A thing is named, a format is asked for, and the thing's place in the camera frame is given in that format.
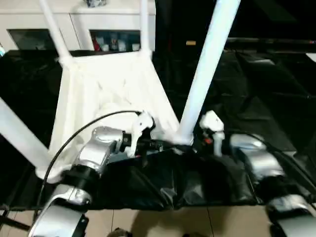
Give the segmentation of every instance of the black plastic sheet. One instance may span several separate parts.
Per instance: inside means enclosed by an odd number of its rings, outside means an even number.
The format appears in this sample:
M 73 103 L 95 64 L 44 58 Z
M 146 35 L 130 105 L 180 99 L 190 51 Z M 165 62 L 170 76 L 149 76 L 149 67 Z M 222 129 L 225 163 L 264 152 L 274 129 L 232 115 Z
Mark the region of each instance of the black plastic sheet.
M 93 52 L 74 52 L 77 56 Z M 154 54 L 154 66 L 170 103 L 180 119 L 197 61 Z M 224 52 L 202 114 L 215 110 L 226 129 L 264 137 L 283 151 L 297 152 L 296 160 L 316 181 L 315 63 L 304 54 L 238 54 Z M 57 106 L 61 68 L 51 52 L 9 52 L 0 59 L 5 73 L 0 96 L 46 145 Z M 1 149 L 10 147 L 3 139 Z M 12 210 L 33 209 L 41 180 L 18 154 L 15 169 L 0 173 L 0 205 Z M 302 192 L 314 198 L 306 183 L 290 168 Z M 48 185 L 48 198 L 54 185 Z M 243 163 L 232 157 L 175 155 L 166 151 L 147 158 L 111 163 L 100 183 L 93 209 L 178 209 L 182 206 L 262 204 L 256 197 Z

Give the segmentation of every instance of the wire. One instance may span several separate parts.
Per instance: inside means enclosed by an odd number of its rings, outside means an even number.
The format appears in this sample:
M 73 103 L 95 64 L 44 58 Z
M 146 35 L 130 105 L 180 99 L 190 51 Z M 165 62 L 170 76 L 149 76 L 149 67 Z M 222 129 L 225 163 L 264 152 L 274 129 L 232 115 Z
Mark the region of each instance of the wire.
M 36 208 L 34 210 L 34 214 L 33 214 L 33 222 L 36 220 L 37 216 L 38 216 L 38 212 L 39 212 L 39 205 L 41 203 L 41 198 L 42 198 L 42 194 L 43 194 L 43 191 L 45 189 L 45 186 L 46 186 L 46 183 L 47 183 L 47 179 L 48 179 L 48 176 L 49 176 L 49 173 L 53 167 L 53 165 L 55 164 L 57 158 L 59 157 L 59 155 L 61 154 L 61 152 L 64 150 L 64 148 L 80 133 L 82 132 L 83 130 L 85 130 L 87 127 L 89 127 L 90 125 L 94 124 L 95 122 L 101 120 L 101 119 L 104 119 L 106 117 L 109 117 L 109 116 L 112 116 L 112 115 L 117 115 L 117 114 L 123 114 L 123 113 L 136 113 L 137 115 L 140 115 L 141 112 L 140 111 L 134 111 L 134 110 L 124 110 L 124 111 L 117 111 L 117 112 L 113 112 L 113 113 L 110 113 L 110 114 L 106 114 L 106 115 L 103 115 L 103 116 L 100 116 L 98 118 L 96 118 L 95 120 L 87 123 L 85 126 L 83 126 L 82 128 L 80 128 L 79 130 L 77 130 L 63 145 L 62 147 L 58 150 L 58 152 L 55 154 L 55 156 L 53 157 L 53 159 L 51 160 L 47 170 L 46 170 L 46 173 L 45 173 L 45 176 L 43 178 L 43 183 L 41 185 L 41 188 L 40 188 L 40 192 L 39 192 L 39 196 L 38 196 L 38 200 L 37 200 L 37 204 L 36 204 Z

